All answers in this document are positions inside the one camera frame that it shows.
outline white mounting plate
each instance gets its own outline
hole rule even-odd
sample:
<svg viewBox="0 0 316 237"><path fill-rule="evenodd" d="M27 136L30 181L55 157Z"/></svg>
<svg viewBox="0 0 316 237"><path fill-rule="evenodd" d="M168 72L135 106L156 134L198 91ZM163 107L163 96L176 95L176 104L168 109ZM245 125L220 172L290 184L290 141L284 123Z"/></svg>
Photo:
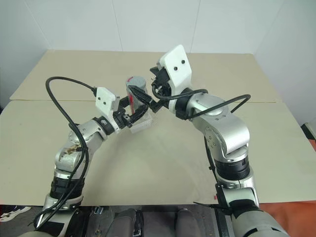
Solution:
<svg viewBox="0 0 316 237"><path fill-rule="evenodd" d="M158 67L166 68L170 81L171 95L180 94L185 88L191 87L192 70L188 61L186 52L182 45L178 45L165 55L163 55ZM175 113L175 104L177 100L170 100L169 110Z"/></svg>
<svg viewBox="0 0 316 237"><path fill-rule="evenodd" d="M107 88L98 87L95 106L112 125L115 133L119 133L119 126L113 118L113 112L117 111L119 107L119 96L114 95Z"/></svg>

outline cable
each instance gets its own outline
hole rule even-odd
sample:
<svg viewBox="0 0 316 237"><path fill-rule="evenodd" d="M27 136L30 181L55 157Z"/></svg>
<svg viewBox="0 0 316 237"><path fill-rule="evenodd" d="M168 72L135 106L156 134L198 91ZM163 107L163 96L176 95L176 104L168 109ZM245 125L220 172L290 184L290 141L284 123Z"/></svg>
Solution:
<svg viewBox="0 0 316 237"><path fill-rule="evenodd" d="M241 101L236 107L234 107L234 108L231 110L231 113L233 113L233 112L235 112L238 108L240 108L244 103L246 103L246 102L250 99L250 97L251 97L251 96L250 96L249 94L237 96L237 97L235 97L235 98L233 98L233 99L230 99L230 100L228 100L228 101L225 101L225 102L223 102L223 103L220 103L220 104L218 104L218 105L215 105L215 106L213 106L213 107L211 107L211 108L208 108L208 109L206 109L206 110L203 110L203 111L201 111L201 112L199 112L199 113L197 113L197 114L188 116L186 119L193 119L193 118L196 118L196 117L198 117L198 116L207 114L207 113L209 113L209 112L211 112L211 111L213 111L213 110L219 109L219 108L221 108L221 107L223 107L223 106L229 105L229 104L231 104L231 103L233 103L233 102L236 102L236 101L238 101L238 100L244 99L244 100Z"/></svg>
<svg viewBox="0 0 316 237"><path fill-rule="evenodd" d="M158 89L158 88L157 88L156 84L153 83L152 84L152 92L153 92L154 96L160 100L176 100L176 99L180 99L180 98L191 96L191 95L198 94L198 93L208 93L208 91L206 89L198 89L198 90L193 90L190 92L185 92L185 93L182 93L179 95L162 96L156 92L156 89Z"/></svg>
<svg viewBox="0 0 316 237"><path fill-rule="evenodd" d="M42 212L40 212L36 216L36 218L38 218L40 215L43 215L43 214L47 213L48 211L52 210L53 208L55 208L55 210L44 221L41 222L41 224L35 229L35 231L38 231L65 204L65 202L67 201L69 196L72 194L72 192L76 189L76 187L79 185L81 180L84 178L86 170L88 168L88 163L89 163L88 147L87 147L87 144L86 144L81 132L79 131L79 129L78 129L77 125L74 123L74 121L70 118L70 116L62 108L62 106L58 103L57 99L55 98L55 96L53 95L53 93L52 93L52 91L50 89L50 82L53 81L53 80L67 80L67 81L71 81L71 82L74 82L74 83L77 83L77 84L80 84L80 85L83 85L83 86L89 88L93 92L94 95L96 94L96 88L95 87L89 86L88 84L85 84L85 83L83 83L81 81L74 80L74 79L71 79L71 78L51 77L51 78L46 80L45 87L46 87L46 90L47 90L47 93L48 93L49 97L51 98L53 103L56 105L58 110L63 114L63 116L69 122L70 129L78 137L78 140L79 140L80 145L81 145L81 157L80 157L80 160L79 160L78 164L76 165L76 167L74 168L74 170L72 171L71 175L68 178L68 182L67 182L67 185L66 185L67 188L69 187L69 185L71 183L72 177L74 176L74 174L76 173L77 169L81 165L81 163L83 161L83 158L85 158L85 164L84 164L84 168L83 168L81 176L79 177L79 179L75 183L75 185L72 187L72 189L68 192L68 194L62 194L62 196L58 199L58 201L54 205L52 205L51 207L43 210Z"/></svg>

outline white wall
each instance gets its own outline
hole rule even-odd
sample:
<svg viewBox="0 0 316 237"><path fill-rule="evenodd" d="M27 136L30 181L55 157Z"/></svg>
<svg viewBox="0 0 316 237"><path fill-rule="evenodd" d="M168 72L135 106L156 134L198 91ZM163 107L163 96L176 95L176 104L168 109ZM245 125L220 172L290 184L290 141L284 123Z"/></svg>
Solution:
<svg viewBox="0 0 316 237"><path fill-rule="evenodd" d="M298 123L316 118L316 1L285 1L255 57Z"/></svg>
<svg viewBox="0 0 316 237"><path fill-rule="evenodd" d="M187 52L256 53L287 98L287 78L267 63L274 56L267 47L279 37L272 29L287 6L284 0L0 0L0 105L47 48L168 51L179 43Z"/></svg>

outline table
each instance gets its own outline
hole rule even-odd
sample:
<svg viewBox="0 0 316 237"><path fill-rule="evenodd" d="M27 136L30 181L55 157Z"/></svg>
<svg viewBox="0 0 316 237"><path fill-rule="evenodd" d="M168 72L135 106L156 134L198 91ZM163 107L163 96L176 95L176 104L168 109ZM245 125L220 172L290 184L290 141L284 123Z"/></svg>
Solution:
<svg viewBox="0 0 316 237"><path fill-rule="evenodd" d="M48 101L44 89L47 77L60 75L92 85L104 84L125 95L124 80L130 75L148 79L145 71L160 55L48 51L0 116L0 201L42 205L49 192L54 156L66 142L69 129ZM145 69L133 58L140 60ZM112 62L110 67L106 59L120 61L121 66ZM225 99L247 90L252 94L251 103L237 110L236 115L250 130L249 160L260 202L315 199L316 154L253 56L190 54L189 59L195 88L207 88ZM99 116L89 92L67 82L54 86L57 98L64 100L61 103L75 122ZM151 128L136 134L128 129L112 134L96 152L83 189L83 205L217 202L202 134L167 109L153 117Z"/></svg>

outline can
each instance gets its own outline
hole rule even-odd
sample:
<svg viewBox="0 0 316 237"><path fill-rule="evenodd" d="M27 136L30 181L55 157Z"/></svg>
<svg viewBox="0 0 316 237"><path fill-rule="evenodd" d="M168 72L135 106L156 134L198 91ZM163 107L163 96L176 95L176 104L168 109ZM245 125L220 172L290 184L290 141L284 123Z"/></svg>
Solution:
<svg viewBox="0 0 316 237"><path fill-rule="evenodd" d="M132 114L135 113L135 111L143 105L142 102L140 102L131 92L131 90L128 88L129 85L135 85L142 90L144 90L147 93L146 89L146 80L143 77L140 76L132 76L129 79L126 80L126 91L127 91L127 96L129 100L129 106Z"/></svg>

